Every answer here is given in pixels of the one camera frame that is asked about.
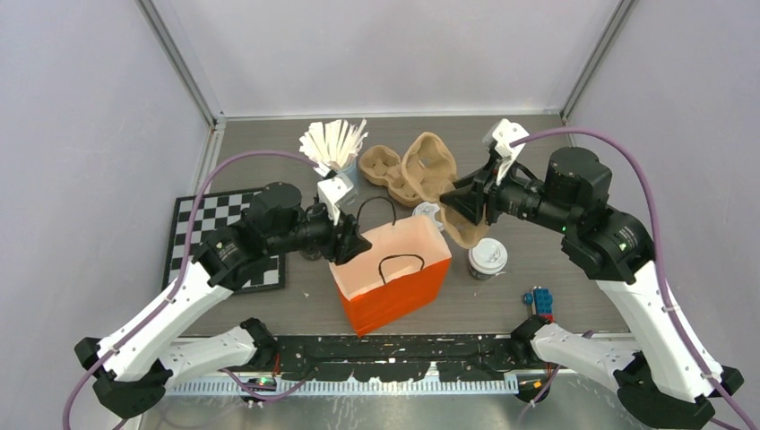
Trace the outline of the black paper coffee cup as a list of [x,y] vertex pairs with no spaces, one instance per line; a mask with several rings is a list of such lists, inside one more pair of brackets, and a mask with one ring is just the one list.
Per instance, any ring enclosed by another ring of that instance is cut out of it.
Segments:
[[481,271],[478,271],[476,268],[471,267],[471,266],[468,267],[468,273],[470,274],[470,276],[473,279],[475,279],[475,280],[482,280],[482,281],[493,279],[493,278],[495,278],[495,276],[498,276],[498,275],[502,274],[501,271],[497,271],[497,272],[494,272],[494,273],[481,272]]

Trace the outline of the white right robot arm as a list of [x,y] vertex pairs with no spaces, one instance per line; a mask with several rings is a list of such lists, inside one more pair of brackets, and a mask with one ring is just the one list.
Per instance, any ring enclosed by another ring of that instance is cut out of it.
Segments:
[[512,356],[576,371],[613,391],[647,426],[700,429],[714,416],[712,399],[734,393],[739,370],[715,361],[686,324],[675,327],[676,300],[657,279],[654,243],[636,217],[609,205],[611,170],[590,150],[562,148],[538,179],[498,151],[480,170],[453,183],[441,203],[473,223],[512,215],[562,235],[561,249],[620,312],[639,349],[605,346],[544,316],[512,331]]

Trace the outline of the single brown cup carrier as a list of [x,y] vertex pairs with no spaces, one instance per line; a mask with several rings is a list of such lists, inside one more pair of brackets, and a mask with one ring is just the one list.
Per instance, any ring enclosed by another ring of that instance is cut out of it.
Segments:
[[489,226],[484,221],[472,224],[441,201],[443,194],[454,189],[458,174],[453,154],[437,134],[420,134],[403,155],[401,170],[423,202],[438,205],[443,229],[458,246],[472,249],[486,237]]

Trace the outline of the orange paper bag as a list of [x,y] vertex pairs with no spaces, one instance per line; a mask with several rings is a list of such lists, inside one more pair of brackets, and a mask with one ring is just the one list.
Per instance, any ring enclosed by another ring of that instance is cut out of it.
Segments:
[[329,264],[354,332],[363,337],[433,302],[452,253],[436,223],[424,215],[393,220],[364,234],[372,248],[350,262]]

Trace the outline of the white coffee cup lid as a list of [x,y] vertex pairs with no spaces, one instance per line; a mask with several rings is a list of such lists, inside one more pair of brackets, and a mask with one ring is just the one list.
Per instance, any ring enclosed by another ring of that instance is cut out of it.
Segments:
[[468,264],[481,272],[503,272],[507,261],[506,247],[498,240],[484,237],[467,253]]

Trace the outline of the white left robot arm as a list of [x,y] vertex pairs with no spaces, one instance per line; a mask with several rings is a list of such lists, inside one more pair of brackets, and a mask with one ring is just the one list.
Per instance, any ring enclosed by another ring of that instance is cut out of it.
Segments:
[[322,180],[303,208],[296,186],[277,182],[255,194],[238,219],[199,244],[192,261],[161,294],[121,329],[75,346],[94,376],[100,404],[123,419],[155,406],[172,387],[232,366],[263,371],[277,342],[258,319],[206,340],[176,346],[175,339],[208,310],[239,291],[273,256],[317,250],[337,265],[368,251],[358,220],[343,207],[355,196],[345,176]]

